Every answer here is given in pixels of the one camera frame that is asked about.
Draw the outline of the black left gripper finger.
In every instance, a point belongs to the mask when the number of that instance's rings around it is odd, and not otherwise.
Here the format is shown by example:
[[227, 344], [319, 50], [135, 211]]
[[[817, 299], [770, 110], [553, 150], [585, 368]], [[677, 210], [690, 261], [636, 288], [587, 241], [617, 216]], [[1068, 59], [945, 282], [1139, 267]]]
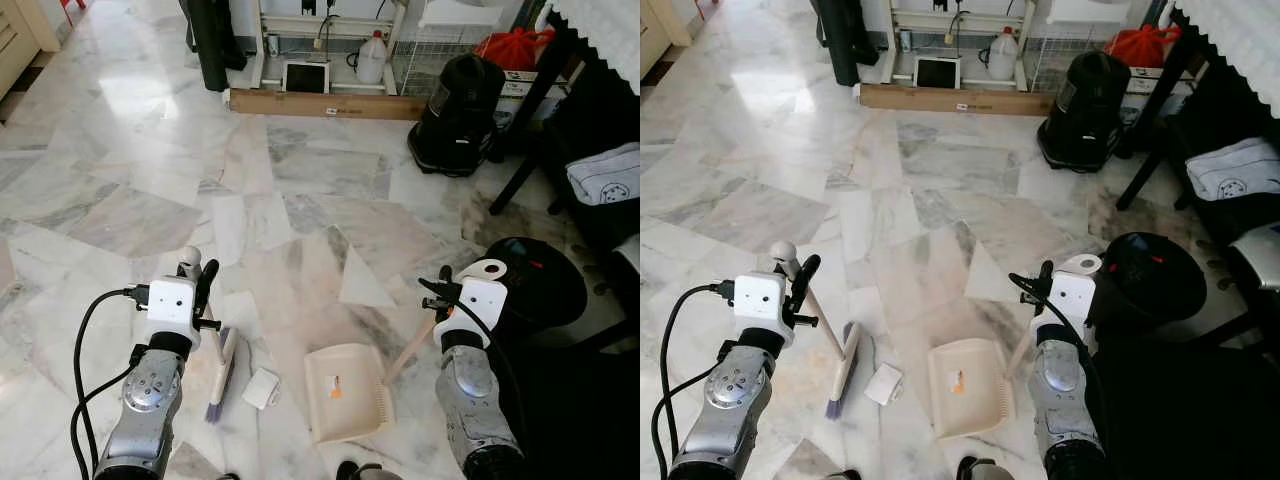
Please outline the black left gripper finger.
[[214, 323], [214, 320], [207, 319], [209, 296], [219, 269], [220, 262], [216, 259], [209, 260], [201, 268], [201, 274], [196, 283], [196, 323]]
[[809, 255], [803, 262], [796, 261], [795, 269], [795, 317], [822, 319], [823, 311], [812, 291], [812, 280], [820, 268], [820, 256]]

